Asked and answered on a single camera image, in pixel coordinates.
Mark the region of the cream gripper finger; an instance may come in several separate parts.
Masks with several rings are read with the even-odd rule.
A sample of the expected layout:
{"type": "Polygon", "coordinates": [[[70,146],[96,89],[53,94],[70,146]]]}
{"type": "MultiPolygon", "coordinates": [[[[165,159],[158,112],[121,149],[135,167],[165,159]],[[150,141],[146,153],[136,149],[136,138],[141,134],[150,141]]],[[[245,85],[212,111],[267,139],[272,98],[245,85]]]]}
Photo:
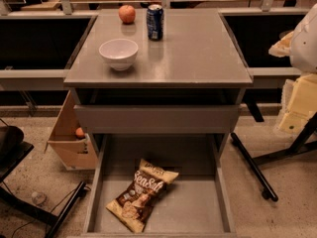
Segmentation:
{"type": "Polygon", "coordinates": [[[317,74],[306,73],[296,80],[288,79],[282,89],[277,129],[299,133],[317,112],[317,74]]]}
{"type": "Polygon", "coordinates": [[[292,37],[293,32],[287,32],[277,43],[269,48],[268,53],[277,58],[288,57],[290,55],[292,37]]]}

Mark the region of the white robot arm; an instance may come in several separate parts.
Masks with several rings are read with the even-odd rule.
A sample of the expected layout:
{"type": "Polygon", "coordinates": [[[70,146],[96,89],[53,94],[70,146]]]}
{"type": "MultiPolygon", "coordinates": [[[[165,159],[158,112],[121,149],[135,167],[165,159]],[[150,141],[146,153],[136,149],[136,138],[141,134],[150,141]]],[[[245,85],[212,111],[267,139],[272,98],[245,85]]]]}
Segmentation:
{"type": "Polygon", "coordinates": [[[291,65],[301,71],[296,80],[285,82],[277,121],[280,131],[298,133],[317,112],[317,4],[268,53],[289,57],[291,65]]]}

